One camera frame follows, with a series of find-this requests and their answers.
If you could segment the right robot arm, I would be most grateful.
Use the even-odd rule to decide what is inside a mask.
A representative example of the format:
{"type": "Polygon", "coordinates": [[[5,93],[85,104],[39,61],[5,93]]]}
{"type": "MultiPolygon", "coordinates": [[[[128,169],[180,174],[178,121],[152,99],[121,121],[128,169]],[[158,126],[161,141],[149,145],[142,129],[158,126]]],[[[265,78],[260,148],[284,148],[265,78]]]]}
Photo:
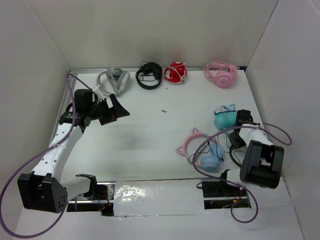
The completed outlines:
{"type": "Polygon", "coordinates": [[[227,134],[231,150],[246,147],[239,178],[243,183],[276,189],[281,178],[285,150],[265,136],[259,123],[254,122],[249,110],[238,110],[232,132],[227,134]]]}

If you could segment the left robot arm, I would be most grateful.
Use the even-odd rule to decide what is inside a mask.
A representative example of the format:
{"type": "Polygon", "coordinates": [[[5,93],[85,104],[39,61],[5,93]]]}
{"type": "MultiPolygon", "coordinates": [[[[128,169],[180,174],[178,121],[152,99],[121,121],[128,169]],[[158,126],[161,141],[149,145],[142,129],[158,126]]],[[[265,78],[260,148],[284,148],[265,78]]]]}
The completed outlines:
{"type": "Polygon", "coordinates": [[[49,149],[40,155],[41,160],[30,173],[22,173],[17,180],[24,208],[61,213],[68,201],[78,195],[88,200],[98,196],[100,188],[94,175],[80,173],[67,182],[61,179],[73,148],[92,121],[103,126],[130,115],[114,94],[109,99],[111,107],[91,89],[74,92],[72,103],[59,118],[49,149]]]}

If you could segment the black wired headphones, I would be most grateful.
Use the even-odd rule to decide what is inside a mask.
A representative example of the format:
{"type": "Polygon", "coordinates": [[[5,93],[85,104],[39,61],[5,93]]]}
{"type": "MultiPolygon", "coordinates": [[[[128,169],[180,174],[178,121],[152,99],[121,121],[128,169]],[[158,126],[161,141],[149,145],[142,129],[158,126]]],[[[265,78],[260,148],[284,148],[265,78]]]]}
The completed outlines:
{"type": "Polygon", "coordinates": [[[246,153],[246,151],[243,150],[238,150],[237,148],[235,148],[235,146],[232,144],[232,141],[230,140],[229,134],[226,133],[226,146],[229,148],[229,150],[226,152],[229,154],[230,159],[232,160],[232,162],[237,166],[237,167],[241,167],[241,161],[240,159],[236,156],[236,152],[241,152],[241,153],[246,153]]]}

